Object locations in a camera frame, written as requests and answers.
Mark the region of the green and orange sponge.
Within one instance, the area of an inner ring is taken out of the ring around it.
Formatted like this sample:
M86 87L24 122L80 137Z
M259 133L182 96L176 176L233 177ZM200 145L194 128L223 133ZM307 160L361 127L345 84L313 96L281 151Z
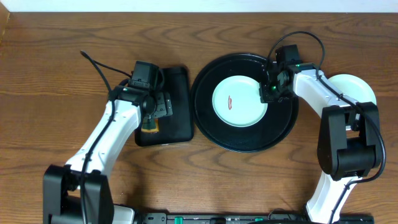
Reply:
M157 133L159 132L159 121L156 118L145 119L142 122L141 131L143 133Z

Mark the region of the light blue plate top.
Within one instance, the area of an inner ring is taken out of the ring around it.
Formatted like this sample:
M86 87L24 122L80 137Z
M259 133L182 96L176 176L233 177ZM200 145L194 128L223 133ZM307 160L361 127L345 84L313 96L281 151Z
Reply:
M261 103L259 87L259 82L247 76L225 78L212 95L216 115L226 124L237 128L258 123L268 108L267 103Z

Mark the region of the light blue plate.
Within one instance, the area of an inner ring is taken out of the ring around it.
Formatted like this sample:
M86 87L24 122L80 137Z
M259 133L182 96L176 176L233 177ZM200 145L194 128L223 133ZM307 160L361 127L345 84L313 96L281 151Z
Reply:
M373 89L359 77L350 74L339 74L328 80L344 94L360 103L373 102L375 105L377 104Z
M259 87L259 82L247 76L225 78L212 95L216 115L226 124L237 128L258 123L268 108L267 103L261 103Z

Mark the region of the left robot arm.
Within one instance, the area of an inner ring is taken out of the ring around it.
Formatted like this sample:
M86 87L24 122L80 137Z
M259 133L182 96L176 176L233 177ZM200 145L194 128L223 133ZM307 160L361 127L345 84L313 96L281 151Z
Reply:
M138 61L129 79L109 89L103 116L81 149L45 171L44 223L134 223L134 209L114 204L108 179L143 120L171 115L164 82L161 68Z

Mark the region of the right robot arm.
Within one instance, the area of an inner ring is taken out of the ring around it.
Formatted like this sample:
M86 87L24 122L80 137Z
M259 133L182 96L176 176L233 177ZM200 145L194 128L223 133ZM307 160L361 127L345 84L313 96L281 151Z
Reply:
M317 157L322 174L305 205L312 223L336 223L356 185L376 180L386 165L386 149L379 129L379 111L332 84L319 65L303 63L296 45L273 47L268 81L260 86L263 103L295 96L306 101L321 119Z

